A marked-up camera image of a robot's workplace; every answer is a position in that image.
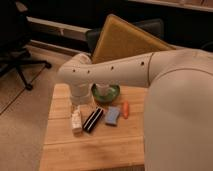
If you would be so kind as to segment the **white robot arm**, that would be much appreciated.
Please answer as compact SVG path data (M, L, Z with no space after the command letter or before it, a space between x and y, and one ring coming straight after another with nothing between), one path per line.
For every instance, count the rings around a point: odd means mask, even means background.
M84 54L58 75L85 83L146 87L146 171L213 171L213 53L200 49L151 52L99 64Z

